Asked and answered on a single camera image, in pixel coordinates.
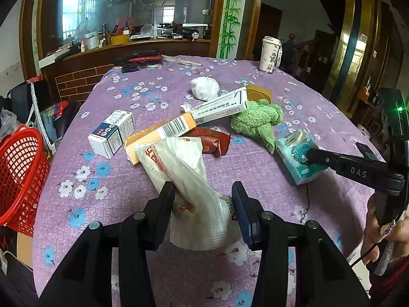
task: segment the floral tablecloth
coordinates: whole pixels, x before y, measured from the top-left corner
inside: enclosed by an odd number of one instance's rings
[[[33,269],[38,294],[75,240],[91,221],[104,225],[123,221],[157,196],[142,165],[132,166],[122,146],[111,160],[96,156],[87,136],[115,109],[131,111],[136,130],[176,115],[187,101],[199,104],[190,90],[191,79],[207,75],[229,92],[247,84],[273,91],[283,107],[277,138],[305,129],[327,150],[360,156],[355,142],[368,144],[353,124],[320,94],[281,70],[260,73],[257,62],[185,57],[202,66],[164,62],[162,68],[134,73],[110,70],[98,83],[69,127],[53,160],[38,205],[33,243]],[[373,190],[327,170],[316,180],[296,186],[280,157],[271,156],[257,141],[234,133],[230,118],[207,127],[232,134],[226,156],[203,155],[210,186],[230,195],[234,181],[243,182],[250,197],[260,200],[286,221],[317,220],[345,257],[358,246],[365,226],[368,198]],[[158,307],[250,307],[260,253],[242,240],[222,250],[190,251],[168,238],[147,255]],[[119,306],[118,250],[112,266],[113,305]],[[288,306],[295,299],[295,253],[289,253]]]

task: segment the blue tissue pack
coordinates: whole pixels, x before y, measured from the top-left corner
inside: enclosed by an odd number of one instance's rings
[[[306,154],[309,149],[318,149],[318,146],[312,137],[301,129],[276,140],[276,150],[297,185],[314,180],[328,168],[308,163]]]

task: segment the wooden counter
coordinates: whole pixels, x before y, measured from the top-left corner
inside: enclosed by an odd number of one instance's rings
[[[113,67],[114,58],[135,51],[158,49],[160,53],[177,56],[209,56],[210,40],[156,39],[139,40],[122,45],[105,46],[69,56],[42,68],[55,102],[74,99],[83,103],[103,75]]]

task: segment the blue glove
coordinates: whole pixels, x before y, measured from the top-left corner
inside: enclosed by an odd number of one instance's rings
[[[57,132],[54,128],[54,122],[52,121],[52,117],[49,117],[46,113],[41,114],[41,121],[46,129],[46,133],[48,138],[50,139],[51,143],[55,143],[57,140]]]

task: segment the red plastic basket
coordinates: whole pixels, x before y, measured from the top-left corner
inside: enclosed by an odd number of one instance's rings
[[[0,147],[0,225],[33,236],[49,168],[42,135],[36,129],[17,131]]]

